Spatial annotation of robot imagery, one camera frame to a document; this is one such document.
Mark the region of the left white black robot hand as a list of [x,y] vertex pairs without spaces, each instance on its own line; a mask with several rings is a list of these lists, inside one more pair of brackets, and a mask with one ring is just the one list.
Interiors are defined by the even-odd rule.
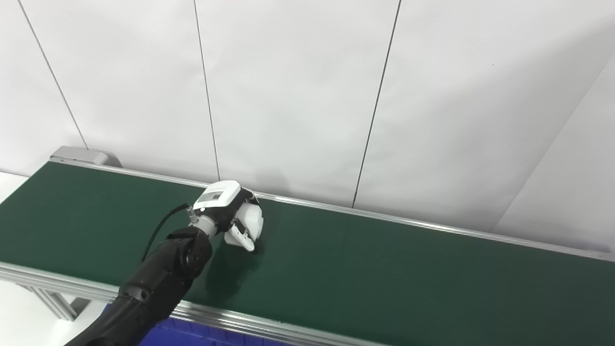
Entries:
[[227,244],[256,250],[263,230],[263,210],[252,190],[236,180],[222,180],[209,185],[189,208],[191,225],[209,238],[224,234]]

